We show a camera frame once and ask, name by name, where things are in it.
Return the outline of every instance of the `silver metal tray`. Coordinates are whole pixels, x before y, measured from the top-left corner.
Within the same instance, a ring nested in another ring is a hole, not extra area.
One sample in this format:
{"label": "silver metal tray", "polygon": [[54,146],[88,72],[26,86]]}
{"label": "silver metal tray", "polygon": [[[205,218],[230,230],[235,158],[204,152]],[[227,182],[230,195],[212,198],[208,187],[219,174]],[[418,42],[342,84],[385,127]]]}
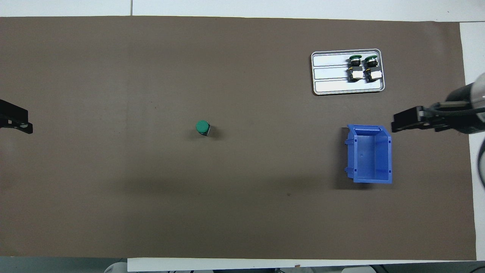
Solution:
{"label": "silver metal tray", "polygon": [[[365,58],[377,55],[382,78],[370,83],[366,79],[350,82],[347,74],[349,57],[355,54],[362,55],[361,66],[364,65]],[[379,49],[317,51],[311,55],[311,70],[313,92],[317,95],[379,92],[385,87],[384,67]]]}

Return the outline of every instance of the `black bracket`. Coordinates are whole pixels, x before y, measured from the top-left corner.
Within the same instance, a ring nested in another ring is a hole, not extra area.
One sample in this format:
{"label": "black bracket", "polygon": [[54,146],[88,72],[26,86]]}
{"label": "black bracket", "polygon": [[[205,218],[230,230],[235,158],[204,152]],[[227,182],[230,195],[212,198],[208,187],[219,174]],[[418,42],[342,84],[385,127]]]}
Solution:
{"label": "black bracket", "polygon": [[29,122],[29,112],[15,104],[0,100],[0,128],[15,128],[32,134],[33,126]]}

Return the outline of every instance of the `blue plastic bin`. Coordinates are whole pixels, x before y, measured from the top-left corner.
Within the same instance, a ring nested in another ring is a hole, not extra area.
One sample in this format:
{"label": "blue plastic bin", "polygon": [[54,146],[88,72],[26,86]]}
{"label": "blue plastic bin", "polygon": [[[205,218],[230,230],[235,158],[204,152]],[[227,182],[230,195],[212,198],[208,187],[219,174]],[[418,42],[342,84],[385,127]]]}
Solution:
{"label": "blue plastic bin", "polygon": [[347,176],[355,183],[392,183],[391,136],[379,125],[349,124]]}

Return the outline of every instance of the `brown mat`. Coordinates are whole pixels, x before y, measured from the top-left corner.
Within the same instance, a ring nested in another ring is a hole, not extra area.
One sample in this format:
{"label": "brown mat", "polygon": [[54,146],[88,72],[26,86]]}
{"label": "brown mat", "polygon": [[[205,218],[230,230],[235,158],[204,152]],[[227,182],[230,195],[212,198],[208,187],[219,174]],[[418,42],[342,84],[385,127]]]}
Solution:
{"label": "brown mat", "polygon": [[[342,127],[464,85],[458,23],[0,19],[0,255],[475,259],[468,136],[392,134],[392,185]],[[386,89],[314,96],[314,51],[379,48]],[[195,131],[208,120],[213,135]]]}

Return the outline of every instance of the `gray floor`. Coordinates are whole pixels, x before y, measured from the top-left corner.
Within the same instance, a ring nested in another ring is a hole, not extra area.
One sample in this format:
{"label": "gray floor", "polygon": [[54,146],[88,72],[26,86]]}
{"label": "gray floor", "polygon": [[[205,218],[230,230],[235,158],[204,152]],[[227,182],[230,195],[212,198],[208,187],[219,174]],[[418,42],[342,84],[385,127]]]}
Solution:
{"label": "gray floor", "polygon": [[[113,263],[124,258],[65,258],[65,257],[5,257],[0,256],[0,273],[103,273]],[[378,273],[470,273],[485,267],[485,261],[395,264],[374,266]],[[329,273],[342,267],[287,268],[285,273]],[[485,268],[473,273],[485,273]]]}

